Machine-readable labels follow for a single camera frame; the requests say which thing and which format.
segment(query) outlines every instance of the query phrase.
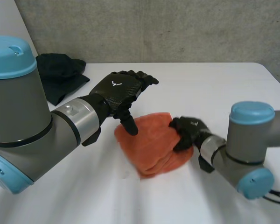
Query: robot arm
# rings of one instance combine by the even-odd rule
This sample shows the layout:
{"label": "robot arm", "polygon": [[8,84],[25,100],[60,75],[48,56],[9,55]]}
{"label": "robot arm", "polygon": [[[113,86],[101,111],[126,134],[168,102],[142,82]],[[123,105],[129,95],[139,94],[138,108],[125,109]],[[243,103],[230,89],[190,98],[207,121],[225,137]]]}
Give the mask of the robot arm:
{"label": "robot arm", "polygon": [[28,43],[0,36],[0,186],[21,193],[80,144],[95,142],[107,117],[136,135],[129,108],[152,84],[143,72],[113,72],[88,96],[50,112]]}
{"label": "robot arm", "polygon": [[263,163],[268,147],[280,147],[280,111],[261,102],[236,103],[227,141],[209,132],[202,133],[196,145],[201,169],[215,169],[247,199],[263,197],[274,183]]}

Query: black band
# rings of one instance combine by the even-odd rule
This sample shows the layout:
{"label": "black band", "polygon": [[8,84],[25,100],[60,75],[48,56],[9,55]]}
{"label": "black band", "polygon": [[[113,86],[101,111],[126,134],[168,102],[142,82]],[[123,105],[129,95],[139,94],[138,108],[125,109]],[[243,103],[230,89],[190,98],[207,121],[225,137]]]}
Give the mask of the black band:
{"label": "black band", "polygon": [[69,117],[67,117],[64,113],[60,112],[60,111],[52,111],[51,113],[54,113],[56,115],[58,115],[59,117],[61,117],[63,120],[66,121],[66,123],[68,123],[68,125],[71,127],[76,140],[77,140],[77,147],[80,145],[81,143],[81,137],[80,137],[80,133],[77,129],[77,127],[75,126],[75,124],[71,121],[71,119],[69,119]]}
{"label": "black band", "polygon": [[226,145],[222,145],[222,146],[218,147],[218,148],[216,149],[216,151],[213,153],[213,155],[211,155],[210,164],[211,164],[212,166],[214,166],[214,158],[215,158],[217,152],[219,152],[219,150],[222,149],[222,148],[224,148],[224,147],[226,147]]}
{"label": "black band", "polygon": [[20,146],[24,146],[29,143],[32,143],[34,141],[37,141],[37,140],[41,139],[43,136],[45,136],[51,130],[52,126],[53,126],[53,118],[51,116],[51,121],[50,121],[49,125],[45,129],[43,129],[41,132],[39,132],[38,134],[36,134],[30,138],[19,140],[19,141],[0,142],[0,148],[20,147]]}
{"label": "black band", "polygon": [[233,158],[231,155],[229,155],[227,152],[226,152],[226,156],[231,159],[232,161],[234,162],[237,162],[239,164],[243,164],[243,165],[248,165],[248,166],[257,166],[257,165],[261,165],[264,163],[264,161],[259,161],[259,162],[246,162],[246,161],[241,161],[241,160],[238,160],[236,158]]}

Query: orange cloth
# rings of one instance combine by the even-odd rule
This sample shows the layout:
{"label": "orange cloth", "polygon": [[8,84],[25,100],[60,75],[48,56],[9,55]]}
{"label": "orange cloth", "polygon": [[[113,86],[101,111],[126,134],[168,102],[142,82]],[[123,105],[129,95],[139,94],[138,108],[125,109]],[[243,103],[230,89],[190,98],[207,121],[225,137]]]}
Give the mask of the orange cloth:
{"label": "orange cloth", "polygon": [[153,113],[135,119],[138,135],[129,135],[122,125],[115,137],[129,161],[137,168],[140,178],[151,178],[185,164],[193,155],[193,147],[175,153],[181,137],[169,127],[170,113]]}

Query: gray robot arm segment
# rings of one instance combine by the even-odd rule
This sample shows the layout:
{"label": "gray robot arm segment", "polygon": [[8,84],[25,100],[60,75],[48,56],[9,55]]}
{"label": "gray robot arm segment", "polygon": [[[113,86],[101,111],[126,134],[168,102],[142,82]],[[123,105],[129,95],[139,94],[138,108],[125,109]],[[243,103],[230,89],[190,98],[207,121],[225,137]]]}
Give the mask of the gray robot arm segment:
{"label": "gray robot arm segment", "polygon": [[267,136],[268,147],[280,147],[280,111],[275,111],[271,129]]}

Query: white tabletop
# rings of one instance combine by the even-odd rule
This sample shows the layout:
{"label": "white tabletop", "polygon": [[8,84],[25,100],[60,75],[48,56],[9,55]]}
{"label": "white tabletop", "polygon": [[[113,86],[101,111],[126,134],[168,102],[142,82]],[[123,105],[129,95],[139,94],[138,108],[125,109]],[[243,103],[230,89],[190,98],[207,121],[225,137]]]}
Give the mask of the white tabletop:
{"label": "white tabletop", "polygon": [[[258,100],[280,109],[280,84],[256,63],[88,64],[90,82],[63,103],[120,70],[142,70],[160,81],[133,103],[134,117],[199,117],[226,137],[232,104]],[[217,172],[201,171],[197,152],[181,168],[140,181],[116,144],[118,124],[107,119],[95,144],[78,147],[21,194],[0,188],[0,224],[280,224],[280,205],[244,199]],[[280,190],[280,148],[268,150],[266,166]]]}

